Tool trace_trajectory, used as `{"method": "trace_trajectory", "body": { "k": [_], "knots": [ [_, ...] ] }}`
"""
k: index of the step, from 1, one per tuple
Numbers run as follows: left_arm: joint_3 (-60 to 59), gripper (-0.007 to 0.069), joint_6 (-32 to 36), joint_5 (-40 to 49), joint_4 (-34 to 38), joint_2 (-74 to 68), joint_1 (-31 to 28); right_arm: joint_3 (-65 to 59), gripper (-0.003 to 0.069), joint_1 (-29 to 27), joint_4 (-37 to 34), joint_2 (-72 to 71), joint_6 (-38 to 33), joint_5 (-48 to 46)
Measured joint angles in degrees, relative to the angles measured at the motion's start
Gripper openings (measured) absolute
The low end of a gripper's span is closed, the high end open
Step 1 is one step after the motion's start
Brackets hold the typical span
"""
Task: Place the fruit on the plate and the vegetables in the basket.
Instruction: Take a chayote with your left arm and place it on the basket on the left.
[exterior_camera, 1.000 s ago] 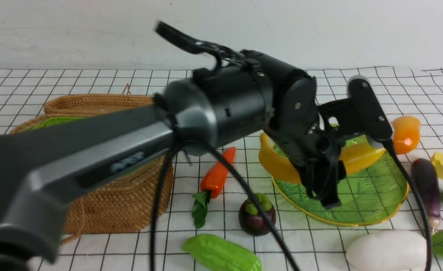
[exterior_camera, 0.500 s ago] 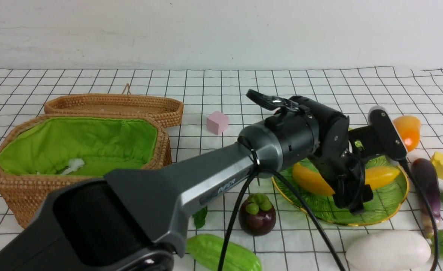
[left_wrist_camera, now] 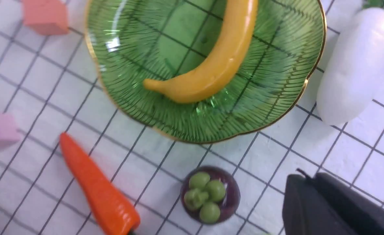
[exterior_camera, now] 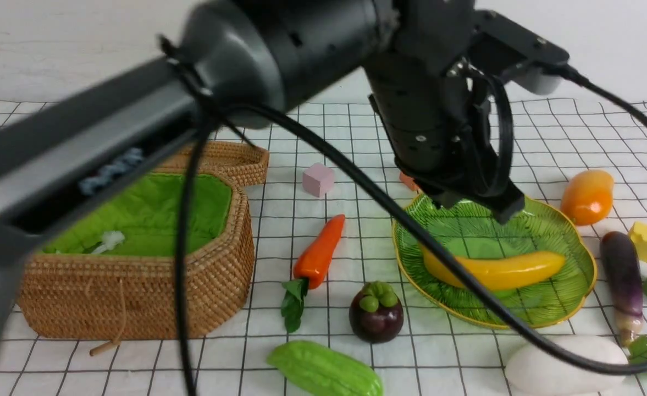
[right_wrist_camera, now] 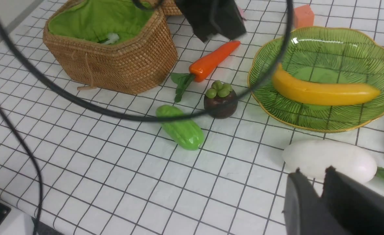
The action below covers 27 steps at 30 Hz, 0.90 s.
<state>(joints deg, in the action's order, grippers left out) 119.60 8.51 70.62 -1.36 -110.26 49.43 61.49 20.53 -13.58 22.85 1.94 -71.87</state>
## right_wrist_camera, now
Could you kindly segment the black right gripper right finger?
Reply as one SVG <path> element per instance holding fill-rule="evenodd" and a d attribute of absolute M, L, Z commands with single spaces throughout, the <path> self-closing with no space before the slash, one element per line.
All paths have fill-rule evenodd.
<path fill-rule="evenodd" d="M 350 235 L 384 235 L 384 197 L 363 184 L 326 169 L 322 201 Z"/>

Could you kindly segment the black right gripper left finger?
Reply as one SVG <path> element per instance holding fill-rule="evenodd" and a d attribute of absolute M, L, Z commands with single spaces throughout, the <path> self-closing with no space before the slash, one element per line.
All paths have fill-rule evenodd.
<path fill-rule="evenodd" d="M 283 214 L 288 235 L 346 233 L 299 169 L 288 175 Z"/>

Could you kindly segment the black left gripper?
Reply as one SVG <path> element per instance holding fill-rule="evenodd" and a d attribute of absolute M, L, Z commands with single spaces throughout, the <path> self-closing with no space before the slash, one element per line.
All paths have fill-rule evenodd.
<path fill-rule="evenodd" d="M 235 40 L 247 32 L 234 0 L 177 0 L 176 5 L 204 43 L 217 34 Z"/>

